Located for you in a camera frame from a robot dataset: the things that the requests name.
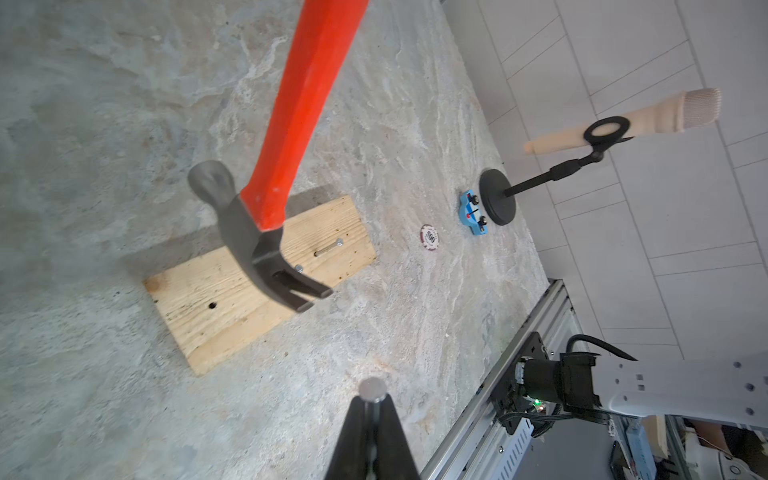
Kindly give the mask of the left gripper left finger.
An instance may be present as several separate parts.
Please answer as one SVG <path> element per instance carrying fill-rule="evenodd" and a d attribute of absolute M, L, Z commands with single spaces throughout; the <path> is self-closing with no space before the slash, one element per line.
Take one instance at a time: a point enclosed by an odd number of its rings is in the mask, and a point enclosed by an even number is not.
<path fill-rule="evenodd" d="M 364 480 L 369 471 L 371 405 L 352 399 L 326 470 L 325 480 Z"/>

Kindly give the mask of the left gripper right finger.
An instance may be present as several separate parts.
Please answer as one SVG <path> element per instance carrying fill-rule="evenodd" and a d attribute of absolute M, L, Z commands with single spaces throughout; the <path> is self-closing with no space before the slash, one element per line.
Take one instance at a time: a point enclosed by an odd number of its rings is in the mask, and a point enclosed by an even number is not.
<path fill-rule="evenodd" d="M 375 479 L 420 479 L 394 401 L 389 394 L 374 405 L 373 440 Z"/>

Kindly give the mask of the pale wooden block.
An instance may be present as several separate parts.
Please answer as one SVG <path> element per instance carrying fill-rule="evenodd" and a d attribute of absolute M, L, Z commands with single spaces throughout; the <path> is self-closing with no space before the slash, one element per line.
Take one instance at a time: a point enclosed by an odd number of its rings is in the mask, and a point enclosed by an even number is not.
<path fill-rule="evenodd" d="M 344 245 L 315 257 L 337 238 Z M 302 212 L 285 223 L 282 250 L 308 276 L 337 287 L 376 258 L 350 196 Z M 293 311 L 269 299 L 225 247 L 193 258 L 143 282 L 186 361 L 202 376 L 291 319 Z"/>

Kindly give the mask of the red black claw hammer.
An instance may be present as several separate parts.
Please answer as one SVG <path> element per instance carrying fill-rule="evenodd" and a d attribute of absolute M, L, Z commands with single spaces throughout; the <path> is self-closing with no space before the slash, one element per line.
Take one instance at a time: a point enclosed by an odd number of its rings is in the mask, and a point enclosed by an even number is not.
<path fill-rule="evenodd" d="M 215 210 L 220 236 L 247 277 L 298 313 L 333 291 L 283 257 L 287 200 L 367 6 L 365 1 L 304 3 L 260 155 L 242 190 L 220 161 L 201 162 L 188 174 L 193 192 Z"/>

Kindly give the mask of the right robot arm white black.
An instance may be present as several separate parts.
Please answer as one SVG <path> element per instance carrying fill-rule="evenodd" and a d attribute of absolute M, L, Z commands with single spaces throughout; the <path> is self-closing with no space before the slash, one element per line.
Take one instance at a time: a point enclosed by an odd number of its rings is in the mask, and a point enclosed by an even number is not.
<path fill-rule="evenodd" d="M 568 417 L 680 416 L 767 430 L 767 354 L 738 360 L 627 360 L 588 352 L 526 359 L 515 366 L 526 396 L 562 406 Z"/>

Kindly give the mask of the red white poker chip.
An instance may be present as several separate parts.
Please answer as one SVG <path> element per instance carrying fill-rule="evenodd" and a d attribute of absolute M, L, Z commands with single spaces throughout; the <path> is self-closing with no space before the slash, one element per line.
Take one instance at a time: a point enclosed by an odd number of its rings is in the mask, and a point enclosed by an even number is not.
<path fill-rule="evenodd" d="M 435 251 L 439 248 L 439 234 L 432 225 L 424 224 L 421 227 L 420 241 L 422 246 L 428 251 Z"/>

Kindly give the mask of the blue toy car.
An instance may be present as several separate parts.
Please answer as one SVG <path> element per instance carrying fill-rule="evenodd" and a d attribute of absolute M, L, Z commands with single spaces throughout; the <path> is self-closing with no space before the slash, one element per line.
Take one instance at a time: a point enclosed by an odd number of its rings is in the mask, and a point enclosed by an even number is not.
<path fill-rule="evenodd" d="M 480 197 L 473 190 L 467 190 L 460 195 L 458 216 L 460 222 L 468 227 L 475 236 L 488 232 L 487 219 L 480 209 Z"/>

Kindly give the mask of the black stand with wooden peg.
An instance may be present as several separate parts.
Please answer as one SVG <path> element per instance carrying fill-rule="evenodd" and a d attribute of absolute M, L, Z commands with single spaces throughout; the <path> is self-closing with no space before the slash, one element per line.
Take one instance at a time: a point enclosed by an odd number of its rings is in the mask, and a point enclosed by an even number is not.
<path fill-rule="evenodd" d="M 542 174 L 513 185 L 498 169 L 484 171 L 479 180 L 480 209 L 488 223 L 504 226 L 511 223 L 517 211 L 516 196 L 549 182 L 567 178 L 580 169 L 602 161 L 613 146 L 636 137 L 654 134 L 676 134 L 714 123 L 722 109 L 722 92 L 718 88 L 683 91 L 655 105 L 623 115 L 599 119 L 587 126 L 563 130 L 527 142 L 527 155 L 545 154 L 590 147 L 581 157 L 561 162 Z"/>

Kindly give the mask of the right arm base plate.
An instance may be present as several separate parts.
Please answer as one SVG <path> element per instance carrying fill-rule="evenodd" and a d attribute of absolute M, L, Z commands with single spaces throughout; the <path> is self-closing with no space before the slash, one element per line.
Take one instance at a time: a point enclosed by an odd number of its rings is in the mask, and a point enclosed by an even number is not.
<path fill-rule="evenodd" d="M 548 404 L 528 397 L 522 385 L 522 364 L 530 359 L 546 359 L 544 350 L 539 333 L 528 333 L 514 351 L 509 365 L 503 370 L 491 391 L 490 401 L 494 408 L 495 420 L 509 435 L 514 434 L 520 422 L 533 428 L 534 438 L 543 435 L 551 428 L 551 423 L 548 421 L 533 420 L 520 415 L 520 412 L 548 414 Z"/>

